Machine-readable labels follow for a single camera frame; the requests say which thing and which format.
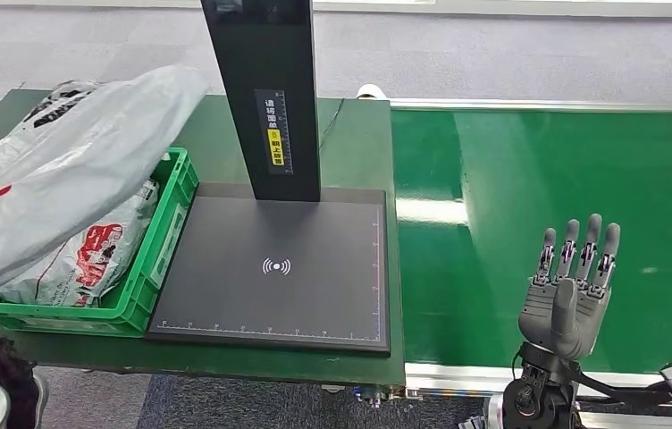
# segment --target label sticker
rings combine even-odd
[[[256,89],[257,109],[263,130],[270,174],[294,174],[289,142],[286,94],[282,90]]]

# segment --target black vertical stand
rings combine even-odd
[[[257,199],[320,201],[310,0],[202,0]]]

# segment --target cable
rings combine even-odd
[[[318,150],[323,148],[323,145],[325,144],[325,139],[328,137],[328,133],[331,132],[331,128],[333,128],[333,124],[336,123],[336,117],[339,116],[339,113],[341,113],[341,108],[344,106],[344,98],[341,99],[341,102],[339,103],[339,107],[336,108],[336,113],[333,114],[333,117],[331,118],[331,122],[328,123],[328,126],[325,127],[325,131],[323,131],[323,137],[320,139],[320,146],[318,146]]]
[[[516,379],[516,377],[515,377],[515,362],[517,361],[518,356],[520,356],[520,350],[518,350],[517,353],[515,354],[515,356],[512,357],[512,367],[510,369],[512,369],[512,380],[513,381],[515,381],[515,379]]]

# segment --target gray carpet floor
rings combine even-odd
[[[672,21],[318,13],[315,53],[322,97],[371,82],[390,97],[672,103]],[[0,99],[168,63],[200,67],[223,92],[199,10],[0,7]],[[455,427],[480,406],[434,399],[373,412],[307,385],[43,372],[45,429]]]

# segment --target robot finger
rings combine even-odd
[[[544,247],[539,257],[539,267],[533,277],[533,284],[544,286],[549,282],[551,261],[554,258],[554,243],[557,240],[557,232],[554,228],[547,228],[544,232]]]
[[[581,250],[578,267],[575,269],[575,282],[578,283],[579,290],[585,290],[588,287],[586,279],[589,277],[589,270],[591,270],[592,262],[596,257],[596,243],[599,240],[600,229],[601,216],[596,213],[592,214],[589,217],[589,226],[586,228],[586,244]]]
[[[575,242],[578,241],[578,229],[580,227],[581,224],[576,219],[570,219],[567,222],[565,243],[562,245],[562,251],[559,252],[555,282],[559,282],[570,274],[570,266],[573,264],[573,256],[575,255]]]
[[[592,279],[588,295],[596,299],[604,298],[609,289],[609,279],[615,271],[615,255],[620,246],[620,225],[611,223],[604,236],[604,250]]]

